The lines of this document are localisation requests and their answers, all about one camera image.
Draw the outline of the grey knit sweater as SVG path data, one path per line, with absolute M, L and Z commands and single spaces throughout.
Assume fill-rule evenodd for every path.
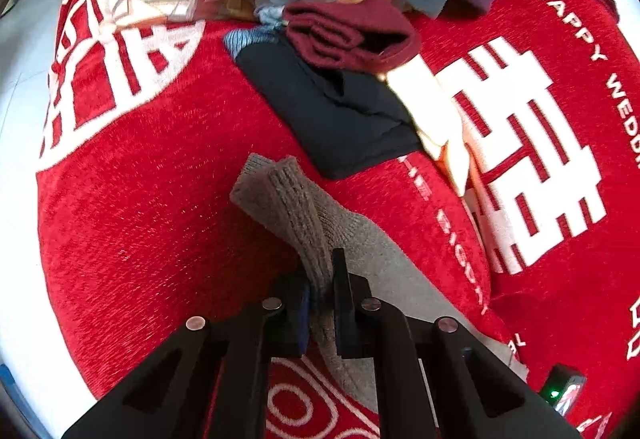
M 380 227 L 308 179 L 295 158 L 273 162 L 258 154 L 248 156 L 230 199 L 297 251 L 314 295 L 311 329 L 323 361 L 344 392 L 367 409 L 378 409 L 373 361 L 345 360 L 336 352 L 331 300 L 335 248 L 345 251 L 347 270 L 365 277 L 373 295 L 407 317 L 457 319 L 516 375 L 527 378 L 528 368 L 507 345 L 480 333 Z

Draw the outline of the small black device green light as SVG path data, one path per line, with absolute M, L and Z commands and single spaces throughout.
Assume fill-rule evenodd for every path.
M 551 405 L 559 415 L 566 416 L 574 407 L 587 377 L 574 367 L 555 364 L 538 395 Z

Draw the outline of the red bed sheet white print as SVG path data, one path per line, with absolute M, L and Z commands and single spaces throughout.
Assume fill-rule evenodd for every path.
M 231 202 L 252 154 L 294 157 L 349 218 L 383 230 L 408 267 L 480 332 L 509 333 L 462 202 L 421 153 L 332 181 L 234 65 L 224 21 L 126 29 L 106 0 L 64 0 L 40 148 L 47 291 L 82 379 L 105 396 L 174 329 L 222 321 L 292 270 L 294 249 Z

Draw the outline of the black folded garment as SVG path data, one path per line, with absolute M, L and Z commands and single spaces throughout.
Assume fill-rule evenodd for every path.
M 224 46 L 321 176 L 345 179 L 420 150 L 407 110 L 378 78 L 313 66 L 271 30 L 235 30 Z

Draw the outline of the red quilt with white characters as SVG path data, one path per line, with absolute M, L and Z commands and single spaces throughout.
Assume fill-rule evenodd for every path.
M 414 24 L 473 156 L 488 311 L 535 388 L 558 363 L 585 375 L 567 414 L 584 437 L 617 437 L 639 415 L 638 58 L 606 0 Z

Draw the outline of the dark red folded garment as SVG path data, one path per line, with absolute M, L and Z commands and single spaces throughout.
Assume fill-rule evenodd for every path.
M 385 74 L 421 49 L 407 17 L 385 0 L 293 2 L 282 18 L 288 41 L 317 67 Z

